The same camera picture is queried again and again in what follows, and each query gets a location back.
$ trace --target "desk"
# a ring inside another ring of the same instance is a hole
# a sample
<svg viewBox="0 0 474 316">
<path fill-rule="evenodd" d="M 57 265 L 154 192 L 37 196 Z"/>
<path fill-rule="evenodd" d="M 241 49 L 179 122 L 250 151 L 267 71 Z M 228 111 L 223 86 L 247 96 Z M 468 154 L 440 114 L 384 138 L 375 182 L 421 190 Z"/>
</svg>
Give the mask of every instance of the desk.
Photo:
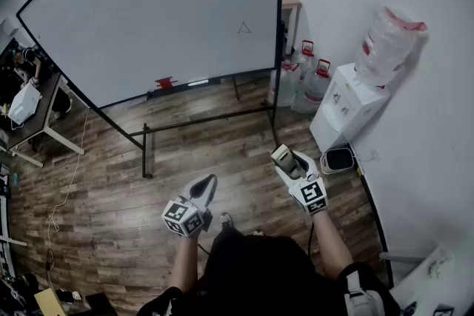
<svg viewBox="0 0 474 316">
<path fill-rule="evenodd" d="M 291 49 L 295 42 L 295 31 L 296 31 L 296 18 L 298 16 L 298 10 L 301 6 L 299 0 L 281 0 L 282 10 L 290 10 L 290 19 L 288 20 L 288 34 L 287 34 L 287 49 L 286 54 L 291 54 Z"/>
<path fill-rule="evenodd" d="M 25 155 L 18 151 L 18 146 L 27 141 L 28 139 L 38 135 L 41 132 L 45 132 L 61 144 L 74 150 L 80 155 L 84 154 L 84 150 L 67 140 L 59 133 L 55 132 L 49 127 L 49 120 L 51 114 L 51 108 L 53 107 L 56 93 L 58 92 L 59 83 L 63 81 L 60 73 L 53 75 L 50 79 L 40 84 L 38 91 L 41 93 L 41 99 L 39 99 L 36 112 L 33 116 L 28 118 L 22 128 L 12 131 L 8 138 L 7 150 L 10 150 L 13 155 L 23 158 L 24 160 L 38 166 L 43 167 L 43 163 Z"/>
</svg>

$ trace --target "red symbol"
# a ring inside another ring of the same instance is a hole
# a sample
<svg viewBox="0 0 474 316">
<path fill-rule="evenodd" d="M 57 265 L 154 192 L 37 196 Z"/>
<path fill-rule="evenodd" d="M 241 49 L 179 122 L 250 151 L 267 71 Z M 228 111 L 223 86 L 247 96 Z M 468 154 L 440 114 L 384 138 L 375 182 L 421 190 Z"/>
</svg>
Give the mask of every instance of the red symbol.
<svg viewBox="0 0 474 316">
<path fill-rule="evenodd" d="M 172 76 L 169 76 L 168 78 L 163 78 L 159 79 L 158 81 L 155 81 L 158 84 L 158 88 L 160 90 L 163 90 L 165 88 L 171 88 L 173 87 L 172 83 L 176 83 L 177 81 L 171 81 Z"/>
</svg>

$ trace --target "black cable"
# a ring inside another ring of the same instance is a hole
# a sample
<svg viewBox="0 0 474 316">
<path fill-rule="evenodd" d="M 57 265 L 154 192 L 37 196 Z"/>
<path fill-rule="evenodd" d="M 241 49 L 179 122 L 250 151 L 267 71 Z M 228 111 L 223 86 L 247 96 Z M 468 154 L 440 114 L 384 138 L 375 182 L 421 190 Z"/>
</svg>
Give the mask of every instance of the black cable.
<svg viewBox="0 0 474 316">
<path fill-rule="evenodd" d="M 205 248 L 203 248 L 200 243 L 198 243 L 198 246 L 199 246 L 199 249 L 201 249 L 204 253 L 209 255 L 209 252 Z"/>
<path fill-rule="evenodd" d="M 314 222 L 311 223 L 310 238 L 308 238 L 308 257 L 311 257 L 311 240 L 313 239 Z"/>
</svg>

